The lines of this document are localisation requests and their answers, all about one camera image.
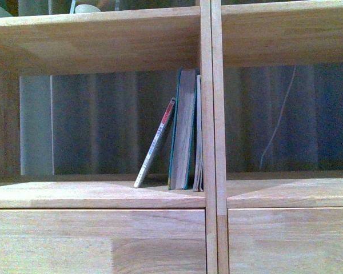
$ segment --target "vertical divider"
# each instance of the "vertical divider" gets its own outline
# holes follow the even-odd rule
[[[224,55],[222,51],[221,0],[211,0],[211,9],[218,273],[227,274],[229,273],[229,235],[226,194]]]
[[[200,70],[202,91],[202,140],[206,196],[206,251],[208,274],[218,273],[216,177],[213,121],[213,72],[210,0],[196,1],[201,7]]]

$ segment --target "white book spine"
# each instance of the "white book spine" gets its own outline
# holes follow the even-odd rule
[[[170,116],[173,112],[173,107],[174,107],[175,103],[176,103],[176,99],[172,98],[170,100],[170,103],[169,103],[165,113],[164,113],[164,116],[163,116],[161,123],[159,125],[159,128],[155,134],[153,142],[151,143],[151,146],[149,148],[149,152],[147,153],[146,158],[143,161],[142,167],[141,167],[141,169],[137,175],[136,181],[133,185],[135,188],[140,187],[142,181],[144,180],[144,178],[147,174],[148,169],[150,168],[150,165],[153,161],[153,158],[155,157],[155,154],[157,153],[157,150],[158,150],[157,147],[160,145],[159,141],[161,139],[161,136],[164,134],[165,129],[166,129],[166,125],[170,120]]]

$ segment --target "book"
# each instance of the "book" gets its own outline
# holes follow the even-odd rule
[[[166,111],[161,119],[161,123],[155,134],[153,142],[151,143],[149,151],[147,152],[147,155],[145,157],[145,160],[143,161],[142,167],[137,175],[136,181],[134,183],[135,188],[140,187],[140,185],[142,184],[150,166],[152,165],[155,155],[158,154],[162,142],[165,141],[163,137],[165,136],[168,125],[173,120],[171,118],[173,117],[173,114],[174,114],[175,105],[176,105],[176,99],[173,97],[166,108]]]
[[[203,191],[203,158],[202,158],[202,111],[201,111],[201,76],[197,75],[196,102],[196,167],[194,170],[193,191]]]
[[[197,71],[181,70],[174,112],[168,188],[187,189],[197,97]]]

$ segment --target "wood grain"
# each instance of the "wood grain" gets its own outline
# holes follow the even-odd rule
[[[197,67],[200,8],[0,18],[0,63],[21,75]]]
[[[266,172],[261,175],[264,179],[258,179],[258,174],[235,177],[228,181],[228,208],[343,207],[343,172]]]
[[[204,210],[0,210],[2,273],[206,273]]]
[[[0,176],[20,175],[19,78],[0,68]]]
[[[222,54],[221,0],[211,0],[211,4],[218,273],[227,274],[229,273],[229,247],[226,206],[224,57]]]
[[[134,180],[7,183],[6,186],[0,186],[0,208],[205,208],[206,206],[203,193],[195,194],[192,190],[168,191],[166,184],[133,188],[133,183]]]
[[[222,7],[227,66],[343,62],[343,0]]]
[[[201,0],[201,112],[203,145],[203,180],[206,193],[206,244],[208,273],[217,274],[217,214],[215,143],[213,120],[213,72],[212,72],[212,34],[210,0]]]
[[[343,273],[343,208],[230,209],[230,273]]]

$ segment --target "wire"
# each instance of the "wire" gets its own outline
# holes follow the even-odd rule
[[[264,156],[265,154],[267,153],[267,150],[269,148],[269,146],[272,144],[272,141],[277,133],[277,130],[278,130],[278,127],[280,126],[280,123],[281,123],[281,120],[282,120],[282,116],[283,116],[283,113],[284,113],[284,110],[285,110],[285,105],[286,105],[286,101],[287,101],[287,97],[288,95],[290,94],[290,90],[291,90],[291,87],[292,87],[292,84],[293,84],[293,80],[295,78],[295,74],[296,74],[296,67],[297,66],[294,66],[293,67],[293,73],[292,73],[292,77],[291,77],[291,82],[290,82],[290,85],[288,86],[288,89],[287,89],[287,92],[286,92],[286,96],[285,96],[285,99],[282,103],[282,107],[281,107],[281,112],[280,112],[280,117],[278,118],[278,121],[277,121],[277,124],[276,124],[276,127],[273,131],[273,134],[272,134],[272,137],[270,138],[267,146],[265,147],[263,153],[262,153],[262,156],[261,156],[261,160],[259,162],[259,171],[262,170],[262,166],[263,166],[263,160],[264,160]]]

